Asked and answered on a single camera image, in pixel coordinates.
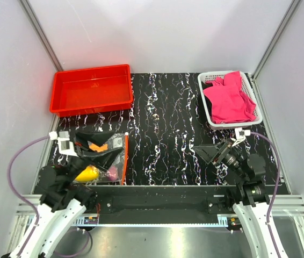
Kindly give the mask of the clear zip top bag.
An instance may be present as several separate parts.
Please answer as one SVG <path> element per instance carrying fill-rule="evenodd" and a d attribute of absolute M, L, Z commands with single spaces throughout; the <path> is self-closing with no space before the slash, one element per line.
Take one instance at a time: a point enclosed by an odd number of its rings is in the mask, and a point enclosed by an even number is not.
<path fill-rule="evenodd" d="M 106 142 L 108 144 L 108 150 L 114 149 L 117 147 L 123 147 L 124 150 L 117 156 L 112 166 L 116 166 L 118 169 L 118 179 L 116 181 L 110 181 L 106 177 L 106 172 L 103 172 L 99 169 L 99 177 L 97 180 L 91 182 L 86 182 L 87 185 L 96 185 L 96 184 L 123 184 L 126 176 L 127 170 L 127 161 L 128 161 L 128 133 L 115 133 L 110 139 Z"/>

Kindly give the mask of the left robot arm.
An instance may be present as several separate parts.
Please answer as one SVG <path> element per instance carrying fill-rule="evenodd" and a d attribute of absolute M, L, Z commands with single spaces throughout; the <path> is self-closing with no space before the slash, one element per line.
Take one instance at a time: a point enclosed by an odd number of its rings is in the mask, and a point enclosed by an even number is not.
<path fill-rule="evenodd" d="M 40 169 L 39 204 L 34 205 L 13 186 L 13 162 L 28 147 L 49 139 L 57 150 L 68 156 L 65 165 L 46 165 Z M 11 191 L 34 211 L 33 221 L 17 246 L 5 257 L 51 257 L 63 236 L 84 212 L 100 211 L 97 193 L 89 188 L 94 182 L 123 182 L 128 159 L 128 133 L 113 131 L 70 135 L 51 131 L 22 147 L 10 160 L 7 179 Z"/>

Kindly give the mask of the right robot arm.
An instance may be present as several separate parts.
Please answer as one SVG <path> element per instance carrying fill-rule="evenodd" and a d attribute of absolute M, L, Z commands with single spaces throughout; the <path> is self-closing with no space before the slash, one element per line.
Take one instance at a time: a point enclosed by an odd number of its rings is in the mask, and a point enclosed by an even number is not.
<path fill-rule="evenodd" d="M 231 139 L 216 145 L 195 146 L 194 151 L 206 164 L 224 164 L 240 178 L 236 188 L 227 191 L 224 207 L 237 215 L 251 255 L 288 257 L 271 212 L 274 198 L 268 196 L 263 182 L 266 166 L 264 158 L 259 154 L 243 158 Z"/>

